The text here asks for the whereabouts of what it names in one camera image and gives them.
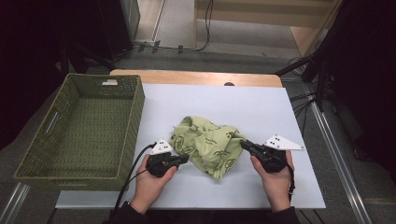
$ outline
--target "crumpled fabric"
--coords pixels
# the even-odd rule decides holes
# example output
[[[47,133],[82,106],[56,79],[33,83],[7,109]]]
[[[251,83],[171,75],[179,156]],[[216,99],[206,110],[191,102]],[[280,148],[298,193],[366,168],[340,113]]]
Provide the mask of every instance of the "crumpled fabric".
[[[242,153],[244,135],[230,125],[217,126],[208,119],[186,117],[174,129],[169,144],[208,175],[223,178]]]

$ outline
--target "left hand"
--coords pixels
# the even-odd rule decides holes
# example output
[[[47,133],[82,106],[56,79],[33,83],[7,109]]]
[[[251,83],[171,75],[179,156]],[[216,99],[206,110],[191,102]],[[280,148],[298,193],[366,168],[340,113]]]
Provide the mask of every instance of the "left hand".
[[[137,174],[146,170],[146,164],[149,159],[149,154],[145,156],[139,168]],[[136,177],[136,190],[134,198],[130,204],[132,208],[140,214],[145,214],[146,211],[154,204],[160,197],[163,187],[169,180],[172,179],[176,172],[176,166],[171,167],[162,178],[158,178],[151,175],[149,171],[143,172]]]

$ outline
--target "gray floor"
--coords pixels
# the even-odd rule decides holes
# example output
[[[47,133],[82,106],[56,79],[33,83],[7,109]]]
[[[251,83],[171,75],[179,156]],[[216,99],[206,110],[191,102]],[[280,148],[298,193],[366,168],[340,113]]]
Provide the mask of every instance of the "gray floor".
[[[213,27],[220,26],[215,22],[213,24]],[[236,23],[229,25],[237,28]],[[165,35],[161,35],[166,30],[165,26],[163,25],[162,28],[158,34],[159,38],[165,37]],[[174,50],[159,50],[156,53],[151,53],[150,49],[145,49],[142,52],[134,51],[125,55],[116,63],[116,66],[125,69],[271,74],[287,66],[289,59],[296,57],[297,49],[287,28],[268,26],[262,29],[268,31],[268,36],[263,37],[265,41],[262,42],[255,42],[255,40],[250,39],[253,37],[236,34],[237,31],[233,31],[236,34],[233,36],[222,35],[219,28],[215,29],[212,36],[213,42],[210,48],[205,51],[186,51],[177,54],[177,51]],[[227,28],[222,32],[227,33],[228,31],[230,29]],[[256,48],[259,45],[264,46],[264,48]],[[88,73],[108,74],[108,72],[101,66],[93,66]],[[305,93],[304,83],[300,81],[299,76],[293,73],[283,76],[282,83],[290,97]],[[39,123],[48,111],[53,97],[54,94],[32,116],[18,138],[0,151],[0,211],[5,207],[7,198],[14,188],[15,181],[12,176],[15,169],[24,151],[32,141]],[[297,105],[304,100],[306,99],[293,102],[293,104]],[[359,193],[373,222],[394,222],[396,220],[396,213],[394,212],[396,211],[396,187],[391,182],[388,172],[375,162],[357,161],[353,156],[353,146],[347,138],[342,123],[332,112],[331,102],[325,102],[324,108],[334,137],[354,175]],[[303,126],[304,116],[298,117],[298,121]],[[311,109],[307,110],[304,140],[327,205],[326,209],[318,210],[318,214],[325,223],[358,223]],[[46,223],[58,195],[59,192],[57,191],[32,188],[14,223]],[[256,216],[257,211],[252,213],[232,212],[232,214],[250,216],[252,220],[249,223],[260,223],[258,220],[260,216]],[[207,223],[206,221],[213,218],[212,216],[220,216],[219,213],[211,211],[173,211],[165,212],[163,215],[171,216],[175,223]],[[314,211],[298,211],[302,223],[309,223],[304,215],[312,223],[320,223]],[[54,223],[101,223],[107,217],[107,210],[59,210],[56,212]]]

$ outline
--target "floor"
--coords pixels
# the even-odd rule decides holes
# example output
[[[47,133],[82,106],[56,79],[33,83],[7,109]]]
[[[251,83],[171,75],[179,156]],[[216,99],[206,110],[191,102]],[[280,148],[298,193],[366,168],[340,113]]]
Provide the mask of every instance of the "floor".
[[[150,23],[142,20],[140,30],[137,33],[138,41],[160,40],[161,47],[177,48],[183,45],[183,48],[193,48],[202,46],[206,40],[205,22],[198,22],[197,42],[194,41],[194,31],[191,28],[193,9],[193,0],[139,0],[142,8],[150,8],[141,12],[142,18],[150,17],[156,22]],[[175,67],[189,70],[211,70],[225,72],[241,73],[271,73],[271,70],[261,68],[271,67],[278,69],[274,64],[287,65],[288,61],[300,57],[299,51],[294,43],[289,27],[246,24],[239,22],[220,22],[212,21],[210,29],[210,45],[202,54],[183,53],[177,55],[173,51],[159,51],[155,55],[154,62],[148,60],[154,58],[146,49],[141,53],[132,53],[125,56],[118,62],[118,66],[129,68],[132,63],[137,68],[147,69],[175,69]],[[207,58],[206,67],[202,63],[195,66],[194,60],[202,61]],[[293,71],[283,76],[282,83],[287,88],[290,96],[305,93],[304,84],[300,81],[299,70]],[[91,74],[108,73],[101,67],[93,67]],[[33,126],[27,126],[21,132],[21,137],[12,144],[13,149],[24,151],[23,147],[29,145],[39,121],[44,117],[46,108],[49,106],[53,96],[43,105],[43,110],[37,112],[29,122]],[[355,213],[351,206],[351,201],[346,196],[345,188],[339,177],[329,149],[323,140],[321,129],[318,126],[318,120],[314,110],[307,112],[307,129],[305,130],[307,147],[312,148],[309,151],[312,156],[312,164],[318,176],[319,185],[322,187],[323,197],[325,198],[327,209],[318,211],[319,216],[324,222],[318,219],[314,211],[300,211],[299,218],[302,223],[392,223],[396,220],[396,186],[387,176],[387,172],[375,162],[357,161],[353,155],[353,146],[347,138],[336,114],[332,112],[331,102],[326,102],[325,113],[330,128],[333,130],[333,137],[337,141],[337,146],[341,148],[341,154],[345,160],[347,168],[353,174],[353,180],[357,190],[363,200],[364,208],[367,209],[371,222],[359,222],[355,218]],[[303,117],[298,118],[299,123],[303,124]],[[15,157],[11,152],[0,151],[2,172],[1,192],[0,193],[0,210],[5,208],[5,202],[11,193],[14,183],[8,180],[13,175],[14,167],[17,165]],[[15,223],[26,223],[26,220],[36,220],[35,223],[45,223],[52,212],[56,203],[59,192],[31,189],[26,201],[21,208],[20,215]],[[35,210],[37,205],[41,204],[40,210]],[[207,223],[202,217],[210,217],[210,212],[192,212],[185,211],[184,216],[179,216],[178,223]],[[107,211],[58,211],[54,223],[95,223],[93,220],[104,220],[108,216]]]

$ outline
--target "hand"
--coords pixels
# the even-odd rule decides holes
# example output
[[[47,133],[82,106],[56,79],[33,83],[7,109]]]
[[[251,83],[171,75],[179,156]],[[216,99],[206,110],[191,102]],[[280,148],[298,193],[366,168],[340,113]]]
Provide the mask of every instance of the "hand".
[[[294,170],[290,151],[286,151],[286,158],[290,167]],[[279,173],[268,174],[262,168],[259,159],[250,157],[254,169],[262,178],[262,186],[267,194],[268,202],[271,204],[273,212],[279,212],[290,208],[289,186],[291,175],[288,167],[283,168]]]
[[[146,170],[149,154],[145,156],[137,174]],[[132,208],[138,213],[145,214],[152,204],[160,197],[163,187],[172,179],[176,172],[176,166],[171,167],[162,178],[151,175],[149,171],[143,172],[136,177],[136,190],[131,200]]]

